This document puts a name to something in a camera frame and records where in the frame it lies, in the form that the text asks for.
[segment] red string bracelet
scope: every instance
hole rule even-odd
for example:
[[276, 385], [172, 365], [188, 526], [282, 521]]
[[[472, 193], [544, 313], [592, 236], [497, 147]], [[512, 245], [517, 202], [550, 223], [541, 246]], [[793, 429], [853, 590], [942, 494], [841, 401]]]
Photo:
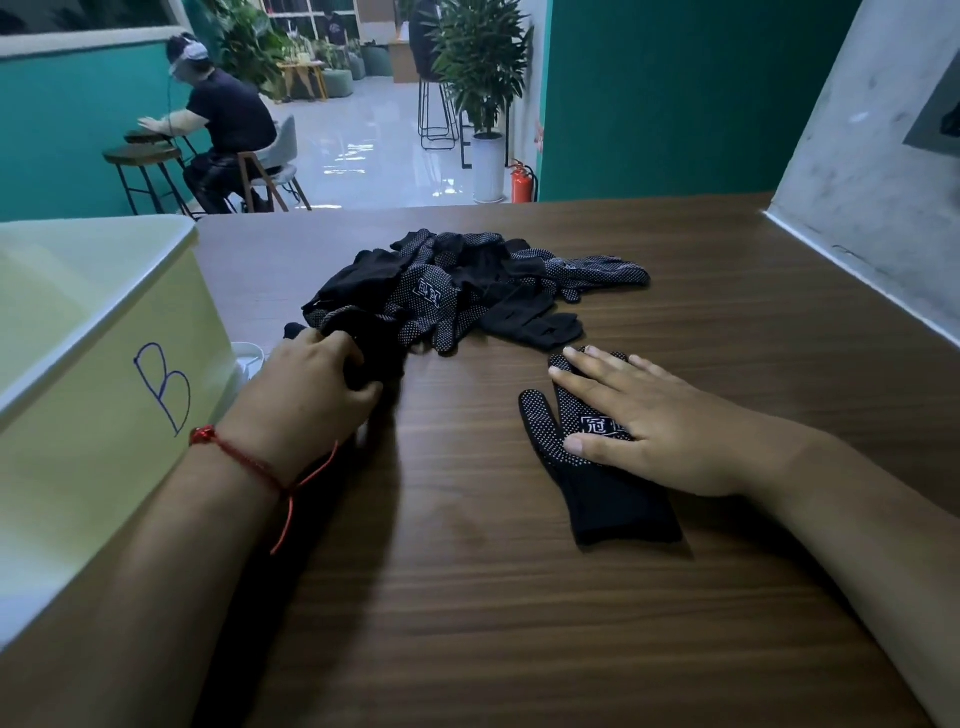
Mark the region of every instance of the red string bracelet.
[[302, 488], [304, 485], [313, 480], [317, 475], [326, 470], [326, 467], [333, 462], [333, 457], [337, 454], [337, 448], [340, 447], [339, 442], [333, 443], [333, 451], [330, 453], [330, 456], [326, 458], [324, 463], [313, 473], [308, 475], [306, 478], [301, 480], [299, 483], [295, 483], [292, 486], [284, 486], [280, 482], [280, 479], [274, 474], [273, 468], [269, 464], [263, 462], [262, 460], [257, 460], [254, 457], [250, 457], [241, 450], [235, 448], [228, 442], [220, 439], [220, 436], [217, 434], [217, 430], [213, 425], [204, 425], [203, 427], [197, 427], [190, 433], [190, 445], [209, 445], [213, 444], [220, 448], [223, 452], [229, 455], [231, 458], [236, 460], [242, 466], [248, 470], [252, 470], [254, 473], [259, 475], [263, 480], [267, 482], [267, 485], [270, 486], [271, 490], [277, 491], [282, 496], [287, 498], [287, 522], [283, 525], [283, 531], [280, 533], [280, 538], [276, 542], [276, 545], [270, 549], [270, 555], [274, 556], [280, 550], [280, 547], [283, 546], [283, 542], [287, 538], [287, 532], [290, 530], [290, 522], [294, 518], [294, 495], [297, 491]]

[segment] teal wall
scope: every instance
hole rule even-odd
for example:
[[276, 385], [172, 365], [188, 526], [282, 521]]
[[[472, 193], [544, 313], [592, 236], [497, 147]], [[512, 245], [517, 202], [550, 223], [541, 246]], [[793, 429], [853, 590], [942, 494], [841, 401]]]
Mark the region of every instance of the teal wall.
[[859, 4], [556, 0], [540, 198], [775, 189]]
[[[162, 43], [0, 61], [7, 106], [0, 221], [131, 214], [116, 168], [101, 153], [122, 145], [139, 117], [164, 116], [169, 103], [183, 108], [189, 89], [170, 83], [167, 68]], [[200, 151], [209, 146], [206, 132], [190, 140]], [[180, 167], [167, 169], [185, 190]], [[131, 171], [132, 186], [142, 188], [143, 177]], [[157, 190], [169, 189], [154, 171]], [[153, 211], [149, 196], [134, 198], [141, 212]], [[173, 198], [164, 204], [175, 209]]]

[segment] pile of gloves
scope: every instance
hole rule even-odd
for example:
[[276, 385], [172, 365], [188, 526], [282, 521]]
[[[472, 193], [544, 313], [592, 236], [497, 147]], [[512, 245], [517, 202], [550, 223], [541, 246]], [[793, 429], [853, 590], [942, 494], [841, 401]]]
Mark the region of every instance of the pile of gloves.
[[303, 316], [324, 336], [349, 333], [371, 362], [364, 378], [385, 380], [402, 375], [413, 344], [426, 341], [450, 353], [474, 327], [556, 349], [584, 332], [576, 314], [550, 313], [558, 296], [577, 303], [594, 288], [649, 282], [643, 268], [618, 257], [564, 260], [494, 232], [421, 230], [389, 251], [358, 255], [303, 307]]

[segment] person wearing headset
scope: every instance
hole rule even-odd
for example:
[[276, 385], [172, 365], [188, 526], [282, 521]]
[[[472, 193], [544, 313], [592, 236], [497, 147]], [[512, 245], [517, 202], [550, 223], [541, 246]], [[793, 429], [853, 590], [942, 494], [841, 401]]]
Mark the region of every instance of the person wearing headset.
[[[237, 154], [265, 149], [276, 140], [276, 125], [255, 87], [217, 68], [206, 46], [189, 33], [167, 40], [170, 75], [193, 90], [186, 109], [163, 119], [144, 117], [140, 126], [168, 136], [187, 136], [203, 127], [210, 133], [212, 149], [196, 155], [183, 170], [183, 181], [209, 214], [228, 214], [230, 193], [244, 196]], [[247, 167], [250, 179], [260, 175]], [[271, 206], [253, 192], [253, 212]]]

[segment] red fire extinguisher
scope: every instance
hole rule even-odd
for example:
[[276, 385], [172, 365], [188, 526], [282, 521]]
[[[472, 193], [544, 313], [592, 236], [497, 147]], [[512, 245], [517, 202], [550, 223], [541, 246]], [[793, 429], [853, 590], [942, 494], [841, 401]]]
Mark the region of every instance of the red fire extinguisher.
[[533, 169], [518, 159], [511, 165], [514, 168], [510, 178], [513, 182], [513, 203], [534, 203], [540, 196], [540, 180]]

